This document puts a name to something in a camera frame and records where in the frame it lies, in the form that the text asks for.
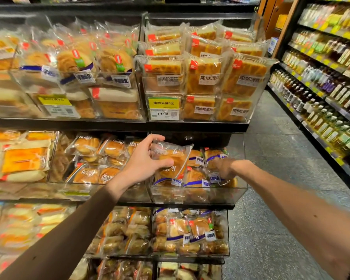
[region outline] bottle shelf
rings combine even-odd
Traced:
[[[345,38],[347,40],[350,40],[350,31],[346,29],[337,29],[337,27],[328,27],[327,23],[309,23],[300,21],[298,22],[299,25],[315,29],[317,31],[325,32],[330,35],[335,35],[341,38]]]
[[[345,67],[340,66],[338,63],[327,59],[326,57],[316,54],[313,52],[312,48],[305,48],[302,46],[299,46],[297,44],[294,44],[293,42],[289,42],[288,45],[294,49],[296,49],[297,51],[300,51],[301,53],[313,58],[314,60],[322,63],[323,65],[326,65],[328,67],[330,67],[331,69],[343,74],[344,76],[346,76],[347,78],[350,79],[350,71],[347,70]]]
[[[313,136],[313,138],[318,141],[318,143],[324,148],[329,155],[337,162],[338,165],[341,166],[341,168],[345,171],[346,174],[350,176],[350,166],[343,161],[343,159],[334,151],[331,149],[329,144],[324,141],[308,124],[305,120],[303,120],[303,117],[299,115],[297,111],[295,111],[289,103],[286,102],[286,100],[279,94],[279,90],[270,82],[267,84],[268,87],[272,90],[273,94],[289,109],[291,113],[298,119],[298,121],[303,125],[303,127]]]
[[[294,76],[297,80],[299,80],[301,83],[303,83],[304,85],[306,85],[309,89],[311,89],[315,94],[317,94],[318,96],[320,96],[321,98],[325,98],[325,101],[332,106],[336,111],[338,111],[342,116],[344,116],[346,119],[348,119],[350,121],[350,113],[345,110],[344,108],[342,108],[340,105],[337,104],[337,102],[335,102],[333,99],[327,97],[327,95],[320,91],[319,89],[317,89],[312,83],[308,82],[308,81],[304,81],[302,79],[302,76],[297,74],[293,69],[291,69],[290,67],[288,67],[287,65],[285,65],[284,63],[280,63],[280,66],[285,69],[288,73],[290,73],[292,76]]]

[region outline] person's left arm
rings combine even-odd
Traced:
[[[172,159],[150,157],[152,141],[164,139],[164,136],[149,135],[140,142],[119,174],[19,256],[0,274],[0,280],[69,279],[126,189],[149,178],[157,169],[173,165]]]

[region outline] yellow price tag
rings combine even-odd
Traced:
[[[325,149],[329,154],[331,154],[333,152],[333,150],[329,146],[327,146]]]
[[[341,159],[340,157],[337,157],[337,158],[336,158],[336,162],[337,162],[340,166],[342,166],[342,165],[345,164],[345,163],[342,161],[342,159]]]
[[[65,95],[37,95],[43,105],[71,105]]]
[[[326,30],[328,27],[328,23],[324,23],[321,27],[320,27],[320,30]]]
[[[331,33],[332,33],[332,34],[336,34],[336,32],[340,30],[340,28],[341,28],[341,26],[335,25],[335,26],[332,28]]]
[[[179,109],[179,99],[176,97],[149,97],[150,109]]]

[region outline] speckled floor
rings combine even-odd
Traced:
[[[350,210],[350,190],[265,91],[245,134],[233,134],[231,155]],[[231,256],[225,280],[331,280],[262,199],[249,188],[229,211]]]

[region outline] red tag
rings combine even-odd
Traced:
[[[38,93],[39,94],[47,94],[47,89],[45,87],[39,87]]]
[[[226,31],[226,32],[225,32],[225,35],[224,35],[224,38],[225,38],[225,39],[230,39],[230,38],[232,38],[232,31]]]
[[[148,56],[154,56],[153,50],[145,50],[145,54]]]
[[[145,70],[146,72],[151,72],[151,65],[149,65],[149,64],[144,64],[144,70]]]
[[[79,58],[81,57],[81,56],[79,55],[78,50],[75,50],[75,49],[74,49],[74,50],[72,51],[72,53],[73,53],[73,56],[74,56],[75,59],[79,59]]]
[[[95,42],[90,42],[89,46],[91,47],[92,51],[96,51],[97,50],[97,46]]]
[[[156,41],[156,36],[154,34],[149,34],[148,35],[148,41],[149,42],[155,42]]]
[[[242,64],[243,64],[243,61],[235,59],[235,61],[232,64],[232,69],[239,69],[241,68]]]
[[[100,99],[100,87],[94,87],[92,89],[92,97],[95,99]]]
[[[192,70],[197,70],[197,68],[198,68],[198,63],[197,63],[195,60],[191,60],[191,66],[190,66],[190,68],[191,68]]]
[[[22,48],[27,50],[28,48],[30,48],[30,44],[28,42],[23,42],[22,43]]]
[[[192,39],[192,47],[197,47],[200,45],[200,40],[199,39]]]
[[[51,62],[51,59],[48,54],[44,54],[44,56],[47,58],[48,62]]]
[[[115,61],[117,64],[122,64],[122,57],[119,55],[115,55]]]

